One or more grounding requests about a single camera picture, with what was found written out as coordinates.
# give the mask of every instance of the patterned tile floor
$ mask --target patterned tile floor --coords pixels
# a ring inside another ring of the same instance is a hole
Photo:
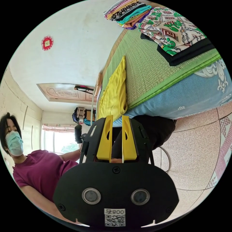
[[[180,199],[167,222],[201,204],[224,173],[232,153],[232,102],[178,120],[176,130],[162,147],[169,154],[168,174]],[[155,165],[167,171],[167,155],[157,148],[153,156]]]

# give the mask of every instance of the black hair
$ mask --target black hair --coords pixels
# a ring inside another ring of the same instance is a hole
[[[22,139],[22,134],[21,134],[21,130],[20,130],[19,124],[17,122],[17,119],[14,115],[10,115],[10,113],[7,112],[6,114],[4,114],[1,117],[1,120],[0,120],[0,141],[1,141],[1,145],[2,145],[3,150],[9,155],[9,152],[6,149],[6,148],[8,148],[7,142],[6,142],[6,127],[8,126],[7,119],[11,119],[13,121],[21,139]]]

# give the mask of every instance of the qr code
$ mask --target qr code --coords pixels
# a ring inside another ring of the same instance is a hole
[[[105,215],[105,226],[126,226],[126,215]]]

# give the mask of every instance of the tree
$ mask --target tree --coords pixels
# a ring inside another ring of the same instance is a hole
[[[73,152],[79,149],[79,144],[77,143],[70,143],[67,146],[63,146],[61,151],[62,153],[68,153],[68,152]]]

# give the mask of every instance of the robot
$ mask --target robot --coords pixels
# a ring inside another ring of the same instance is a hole
[[[135,231],[166,220],[176,208],[175,185],[154,165],[143,126],[127,116],[122,121],[122,163],[111,163],[112,115],[95,121],[87,134],[77,125],[76,141],[83,143],[79,165],[61,177],[53,196],[68,220],[99,231]]]

